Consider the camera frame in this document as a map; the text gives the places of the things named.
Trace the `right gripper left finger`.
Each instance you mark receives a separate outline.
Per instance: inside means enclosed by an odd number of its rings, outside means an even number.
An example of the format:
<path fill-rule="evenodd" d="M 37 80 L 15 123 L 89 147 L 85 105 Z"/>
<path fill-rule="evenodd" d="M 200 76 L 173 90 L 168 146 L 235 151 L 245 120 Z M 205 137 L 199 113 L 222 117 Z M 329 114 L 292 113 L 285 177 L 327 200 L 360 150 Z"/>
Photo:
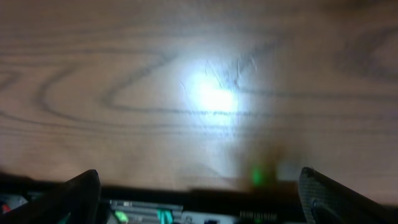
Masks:
<path fill-rule="evenodd" d="M 37 200 L 1 216 L 2 224 L 68 223 L 93 224 L 100 201 L 100 180 L 91 169 L 59 185 Z"/>

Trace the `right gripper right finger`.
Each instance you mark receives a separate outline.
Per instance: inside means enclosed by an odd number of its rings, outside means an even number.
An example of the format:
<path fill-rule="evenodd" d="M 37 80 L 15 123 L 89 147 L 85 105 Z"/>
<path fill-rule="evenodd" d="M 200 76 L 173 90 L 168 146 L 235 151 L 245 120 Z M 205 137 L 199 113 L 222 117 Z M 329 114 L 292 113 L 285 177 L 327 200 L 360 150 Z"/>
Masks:
<path fill-rule="evenodd" d="M 397 224 L 397 208 L 383 206 L 310 167 L 301 170 L 298 194 L 307 223 Z"/>

